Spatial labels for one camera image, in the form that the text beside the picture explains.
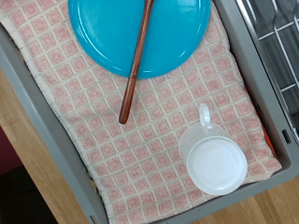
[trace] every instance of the gray tray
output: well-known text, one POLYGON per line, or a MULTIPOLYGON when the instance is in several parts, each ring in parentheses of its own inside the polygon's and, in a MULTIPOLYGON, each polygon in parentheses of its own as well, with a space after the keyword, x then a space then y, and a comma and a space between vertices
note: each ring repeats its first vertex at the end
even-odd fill
MULTIPOLYGON (((296 177, 299 173, 299 148, 235 0, 214 0, 214 2, 228 32, 232 52, 244 76, 249 93, 273 141, 282 169, 268 180, 243 186, 232 194, 155 223, 190 223, 271 189, 296 177)), ((93 191, 79 154, 3 29, 0 29, 0 66, 90 222, 93 223, 92 217, 94 217, 99 224, 107 224, 107 215, 102 200, 93 191)))

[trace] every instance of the measuring cup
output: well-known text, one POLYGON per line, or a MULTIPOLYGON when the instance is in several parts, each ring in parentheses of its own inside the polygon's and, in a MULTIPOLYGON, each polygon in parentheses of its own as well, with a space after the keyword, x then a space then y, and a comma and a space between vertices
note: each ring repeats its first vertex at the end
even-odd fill
POLYGON ((231 193, 246 177, 247 160, 228 133, 210 121, 207 105, 200 105, 199 112, 200 123, 191 126, 180 138, 180 157, 201 191, 211 195, 231 193))

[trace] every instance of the checkered cloth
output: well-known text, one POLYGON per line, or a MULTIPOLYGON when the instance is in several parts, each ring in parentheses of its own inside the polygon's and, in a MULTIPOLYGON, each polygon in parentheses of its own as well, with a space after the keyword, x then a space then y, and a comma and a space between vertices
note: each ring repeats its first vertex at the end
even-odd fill
POLYGON ((264 141, 213 3, 206 36, 187 62, 137 82, 126 125, 118 115, 127 78, 84 52, 66 0, 1 0, 0 21, 92 174, 111 224, 149 223, 213 198, 193 184, 178 154, 178 140, 199 121, 201 103, 243 149, 245 183, 281 168, 264 141))

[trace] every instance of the wood grain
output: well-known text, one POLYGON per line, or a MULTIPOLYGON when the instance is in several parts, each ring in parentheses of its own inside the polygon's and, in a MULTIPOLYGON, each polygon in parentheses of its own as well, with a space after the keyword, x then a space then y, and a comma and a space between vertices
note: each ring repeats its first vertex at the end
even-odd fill
POLYGON ((133 95, 135 91, 135 85, 137 82, 138 72, 142 60, 143 48, 146 42, 146 36, 147 36, 147 31, 150 22, 150 13, 151 13, 153 2, 154 0, 146 0, 143 20, 142 20, 139 38, 135 49, 135 56, 131 68, 131 74, 128 79, 127 87, 125 89, 125 93, 121 105, 121 112, 120 112, 120 119, 119 119, 120 124, 125 124, 129 118, 131 104, 132 104, 133 95))
POLYGON ((58 223, 89 223, 1 68, 0 126, 58 223))
POLYGON ((299 176, 192 224, 299 223, 299 176))

